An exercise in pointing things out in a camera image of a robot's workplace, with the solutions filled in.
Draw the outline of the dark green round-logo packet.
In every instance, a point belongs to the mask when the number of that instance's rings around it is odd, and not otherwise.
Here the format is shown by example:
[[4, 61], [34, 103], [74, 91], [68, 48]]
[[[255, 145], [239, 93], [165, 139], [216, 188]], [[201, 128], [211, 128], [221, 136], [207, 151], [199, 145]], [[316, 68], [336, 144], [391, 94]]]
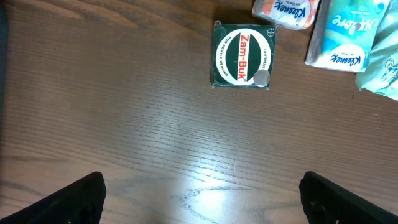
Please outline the dark green round-logo packet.
[[269, 89], [275, 56], [277, 27], [259, 24], [223, 24], [213, 29], [213, 88]]

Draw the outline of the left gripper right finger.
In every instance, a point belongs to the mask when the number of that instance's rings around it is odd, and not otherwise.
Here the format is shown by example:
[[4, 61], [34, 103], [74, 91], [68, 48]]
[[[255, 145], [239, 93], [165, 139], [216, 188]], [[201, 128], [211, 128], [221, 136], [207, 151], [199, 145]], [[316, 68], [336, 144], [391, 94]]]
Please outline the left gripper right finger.
[[308, 171], [299, 184], [309, 224], [397, 224], [397, 215]]

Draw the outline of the orange tissue pack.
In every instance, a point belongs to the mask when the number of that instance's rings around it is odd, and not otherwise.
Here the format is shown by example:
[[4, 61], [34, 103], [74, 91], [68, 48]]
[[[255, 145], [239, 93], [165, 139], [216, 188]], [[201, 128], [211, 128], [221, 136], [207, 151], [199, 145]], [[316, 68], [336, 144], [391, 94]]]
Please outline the orange tissue pack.
[[309, 28], [320, 0], [255, 0], [252, 15], [293, 30]]

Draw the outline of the green tissue pack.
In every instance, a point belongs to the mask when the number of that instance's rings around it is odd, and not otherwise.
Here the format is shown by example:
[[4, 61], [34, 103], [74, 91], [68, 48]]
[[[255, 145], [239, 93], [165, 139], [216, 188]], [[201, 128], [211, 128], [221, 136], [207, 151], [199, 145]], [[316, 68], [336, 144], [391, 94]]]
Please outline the green tissue pack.
[[363, 72], [390, 0], [322, 0], [305, 63]]

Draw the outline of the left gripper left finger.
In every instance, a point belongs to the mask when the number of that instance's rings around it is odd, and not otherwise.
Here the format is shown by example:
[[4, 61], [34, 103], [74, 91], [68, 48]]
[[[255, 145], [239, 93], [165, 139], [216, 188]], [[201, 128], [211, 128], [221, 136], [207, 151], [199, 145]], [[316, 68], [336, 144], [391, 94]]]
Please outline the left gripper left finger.
[[1, 223], [99, 224], [106, 198], [102, 173], [96, 171], [38, 202], [1, 219]]

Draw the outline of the mint green pouch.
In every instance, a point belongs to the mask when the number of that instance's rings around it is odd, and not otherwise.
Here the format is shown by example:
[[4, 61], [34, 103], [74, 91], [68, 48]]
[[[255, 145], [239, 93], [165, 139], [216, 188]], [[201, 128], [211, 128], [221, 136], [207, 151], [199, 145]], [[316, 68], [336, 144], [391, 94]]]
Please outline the mint green pouch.
[[377, 28], [364, 72], [356, 74], [357, 87], [397, 100], [397, 0], [391, 0]]

